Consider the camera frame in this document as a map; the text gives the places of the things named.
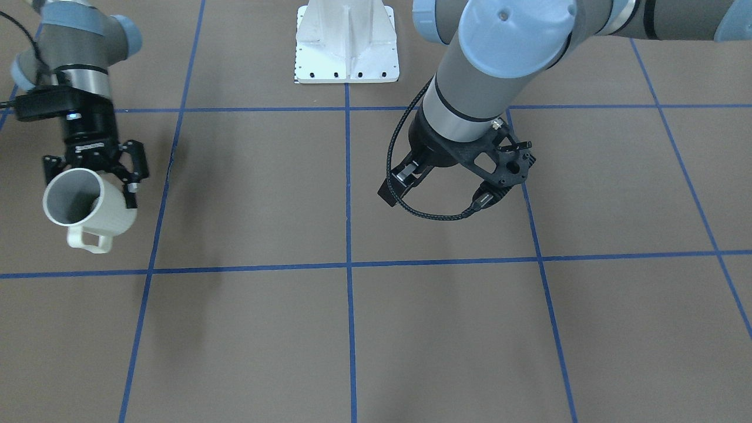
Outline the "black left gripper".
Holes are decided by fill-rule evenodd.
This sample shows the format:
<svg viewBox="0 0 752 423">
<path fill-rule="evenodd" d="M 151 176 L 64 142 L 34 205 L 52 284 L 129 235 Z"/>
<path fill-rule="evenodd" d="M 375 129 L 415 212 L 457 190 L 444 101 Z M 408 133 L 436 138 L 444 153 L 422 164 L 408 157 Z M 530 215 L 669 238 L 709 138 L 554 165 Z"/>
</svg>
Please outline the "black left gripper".
<svg viewBox="0 0 752 423">
<path fill-rule="evenodd" d="M 410 153 L 388 172 L 378 190 L 379 197 L 390 207 L 421 184 L 433 168 L 452 167 L 459 163 L 455 156 L 459 148 L 465 145 L 435 131 L 422 109 L 415 114 L 408 128 L 408 142 Z"/>
</svg>

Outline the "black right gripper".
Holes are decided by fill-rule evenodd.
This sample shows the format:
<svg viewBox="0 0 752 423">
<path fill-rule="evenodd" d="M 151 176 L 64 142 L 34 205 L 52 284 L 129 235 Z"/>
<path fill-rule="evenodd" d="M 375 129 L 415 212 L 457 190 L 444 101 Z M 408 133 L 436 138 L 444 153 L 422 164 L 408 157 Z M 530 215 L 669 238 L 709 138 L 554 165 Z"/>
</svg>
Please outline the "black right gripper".
<svg viewBox="0 0 752 423">
<path fill-rule="evenodd" d="M 65 156 L 43 156 L 45 184 L 70 165 L 117 165 L 115 176 L 123 184 L 126 208 L 139 208 L 136 198 L 139 185 L 150 177 L 142 142 L 128 140 L 120 145 L 115 107 L 110 99 L 74 88 L 65 88 L 63 93 L 65 107 L 61 124 Z M 130 157 L 130 170 L 120 164 L 121 155 Z"/>
</svg>

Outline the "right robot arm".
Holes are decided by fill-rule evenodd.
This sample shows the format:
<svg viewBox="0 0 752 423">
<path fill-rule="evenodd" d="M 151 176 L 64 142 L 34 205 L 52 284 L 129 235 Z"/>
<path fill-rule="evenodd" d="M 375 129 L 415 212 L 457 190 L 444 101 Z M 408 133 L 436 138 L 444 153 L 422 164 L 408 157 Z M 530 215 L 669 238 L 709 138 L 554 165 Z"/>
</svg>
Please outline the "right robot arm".
<svg viewBox="0 0 752 423">
<path fill-rule="evenodd" d="M 137 208 L 140 182 L 150 176 L 143 144 L 120 141 L 109 69 L 142 50 L 139 27 L 87 1 L 32 1 L 41 32 L 11 66 L 22 94 L 9 102 L 16 119 L 58 119 L 65 151 L 42 158 L 45 180 L 69 168 L 112 174 L 127 209 Z"/>
</svg>

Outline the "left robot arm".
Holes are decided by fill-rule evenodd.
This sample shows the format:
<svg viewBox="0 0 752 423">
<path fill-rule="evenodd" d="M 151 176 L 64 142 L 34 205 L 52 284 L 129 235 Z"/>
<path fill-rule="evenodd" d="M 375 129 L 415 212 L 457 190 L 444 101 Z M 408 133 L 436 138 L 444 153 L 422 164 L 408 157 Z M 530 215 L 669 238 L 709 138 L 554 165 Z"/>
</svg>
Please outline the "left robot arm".
<svg viewBox="0 0 752 423">
<path fill-rule="evenodd" d="M 750 39 L 749 1 L 416 1 L 413 17 L 425 39 L 448 50 L 398 121 L 378 194 L 430 220 L 465 219 L 526 182 L 535 157 L 503 113 L 588 38 Z M 465 211 L 427 214 L 406 204 L 430 171 L 456 165 L 482 179 Z"/>
</svg>

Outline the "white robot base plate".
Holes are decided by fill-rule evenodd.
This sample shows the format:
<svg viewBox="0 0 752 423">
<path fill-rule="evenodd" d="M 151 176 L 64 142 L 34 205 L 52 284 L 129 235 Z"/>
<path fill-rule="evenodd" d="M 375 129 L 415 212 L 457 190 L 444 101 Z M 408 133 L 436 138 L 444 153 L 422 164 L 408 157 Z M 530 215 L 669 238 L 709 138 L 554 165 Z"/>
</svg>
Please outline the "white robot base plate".
<svg viewBox="0 0 752 423">
<path fill-rule="evenodd" d="M 296 18 L 295 83 L 393 83 L 400 78 L 392 7 L 381 1 L 309 1 Z"/>
</svg>

